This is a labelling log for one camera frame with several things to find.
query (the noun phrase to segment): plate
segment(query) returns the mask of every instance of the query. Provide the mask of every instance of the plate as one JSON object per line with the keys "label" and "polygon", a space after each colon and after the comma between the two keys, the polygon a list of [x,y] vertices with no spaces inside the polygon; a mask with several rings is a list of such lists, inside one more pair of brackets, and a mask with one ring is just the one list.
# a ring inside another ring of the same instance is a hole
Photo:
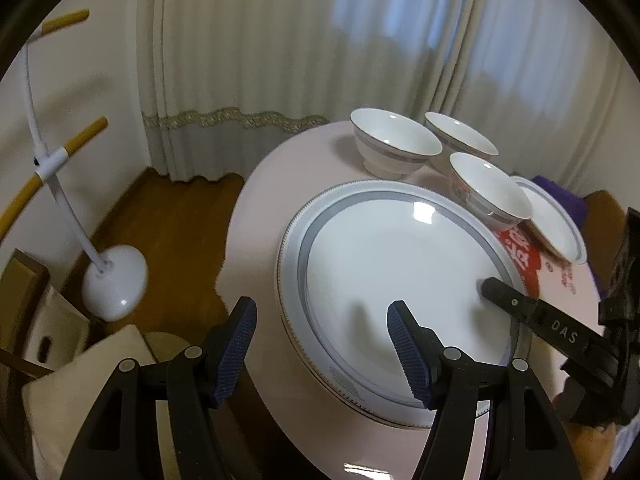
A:
{"label": "plate", "polygon": [[520,176],[511,177],[522,188],[533,206],[529,228],[555,256],[572,264],[587,261],[584,239],[569,213],[558,201],[532,181]]}
{"label": "plate", "polygon": [[[287,334],[331,392],[385,424],[428,428],[434,412],[412,396],[386,310],[403,300],[444,345],[505,365],[516,346],[528,352],[529,333],[480,296],[489,276],[524,292],[506,251],[471,213],[411,184],[367,180],[331,188],[296,214],[276,289]],[[487,410],[479,402],[478,415]]]}

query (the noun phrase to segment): white metal pole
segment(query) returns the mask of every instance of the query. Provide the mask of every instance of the white metal pole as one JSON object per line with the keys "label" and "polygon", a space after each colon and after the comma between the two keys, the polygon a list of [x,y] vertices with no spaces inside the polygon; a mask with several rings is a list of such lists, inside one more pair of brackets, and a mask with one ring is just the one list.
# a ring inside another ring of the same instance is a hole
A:
{"label": "white metal pole", "polygon": [[[29,130],[31,131],[33,149],[35,151],[36,160],[39,164],[42,164],[49,156],[49,149],[47,148],[47,145],[42,139],[42,135],[40,134],[38,121],[36,119],[35,109],[33,106],[33,93],[31,92],[31,79],[29,75],[29,53],[28,46],[26,44],[20,51],[20,71],[22,102],[27,114]],[[47,185],[47,187],[49,187],[49,190],[53,195],[53,199],[56,201],[56,204],[58,204],[58,207],[62,210],[62,213],[66,217],[66,221],[71,229],[71,232],[76,236],[76,238],[80,242],[80,245],[82,246],[82,249],[87,254],[87,256],[89,256],[89,259],[94,263],[101,274],[109,270],[111,266],[110,261],[105,260],[100,256],[100,254],[98,254],[98,251],[95,249],[94,245],[89,240],[89,237],[82,229],[82,226],[78,221],[78,217],[76,217],[76,214],[71,208],[69,200],[66,198],[65,192],[62,190],[62,186],[60,186],[58,176],[55,174],[52,175],[51,177],[49,177],[45,184]]]}

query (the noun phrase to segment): white wall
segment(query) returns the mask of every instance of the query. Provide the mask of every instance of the white wall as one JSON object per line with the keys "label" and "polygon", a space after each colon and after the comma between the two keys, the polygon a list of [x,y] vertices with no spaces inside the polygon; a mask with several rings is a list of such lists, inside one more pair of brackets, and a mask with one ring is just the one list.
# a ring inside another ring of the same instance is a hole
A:
{"label": "white wall", "polygon": [[625,210],[640,210],[640,82],[626,61],[603,131],[582,176],[580,194],[606,189]]}
{"label": "white wall", "polygon": [[[109,127],[60,171],[78,218],[92,232],[148,166],[135,73],[135,0],[63,0],[50,17],[89,8],[89,20],[30,48],[40,128],[53,150],[104,115]],[[33,152],[18,86],[17,63],[0,82],[0,209],[33,172]],[[18,218],[0,248],[4,269],[14,247],[32,254],[60,285],[79,254],[48,190]]]}

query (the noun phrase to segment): wooden floor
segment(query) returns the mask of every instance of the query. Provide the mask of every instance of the wooden floor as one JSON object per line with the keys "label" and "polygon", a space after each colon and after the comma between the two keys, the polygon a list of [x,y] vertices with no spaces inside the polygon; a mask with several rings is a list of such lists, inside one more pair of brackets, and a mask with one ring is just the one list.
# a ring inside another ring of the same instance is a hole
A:
{"label": "wooden floor", "polygon": [[[143,334],[169,332],[199,344],[212,325],[226,319],[214,286],[243,184],[236,174],[218,182],[202,177],[171,182],[154,170],[132,184],[92,240],[99,251],[118,244],[138,248],[148,264],[148,286],[130,316],[113,323],[94,322],[94,340],[131,323]],[[80,257],[62,290],[85,314],[80,290],[88,263],[86,256]],[[263,478],[326,480],[282,433],[245,370],[229,405]]]}
{"label": "wooden floor", "polygon": [[[148,264],[142,302],[130,316],[105,325],[106,333],[131,323],[142,333],[170,332],[198,344],[212,325],[226,319],[214,286],[242,184],[236,174],[218,182],[196,177],[187,184],[153,170],[138,179],[93,238],[99,251],[130,244]],[[82,304],[80,288],[87,265],[82,258],[63,289],[73,305]]]}

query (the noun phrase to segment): curtain lace trim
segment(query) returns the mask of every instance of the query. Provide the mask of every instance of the curtain lace trim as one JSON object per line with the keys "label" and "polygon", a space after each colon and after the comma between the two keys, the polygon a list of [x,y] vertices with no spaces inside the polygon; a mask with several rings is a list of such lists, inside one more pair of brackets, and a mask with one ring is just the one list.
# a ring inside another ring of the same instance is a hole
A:
{"label": "curtain lace trim", "polygon": [[188,110],[173,116],[143,116],[145,128],[160,130],[177,130],[188,124],[198,124],[202,128],[216,126],[226,121],[237,121],[243,128],[262,128],[277,126],[290,134],[298,134],[310,128],[327,124],[329,119],[322,115],[308,115],[299,119],[291,119],[280,112],[272,110],[255,114],[243,114],[240,108],[228,106],[206,114],[197,110]]}

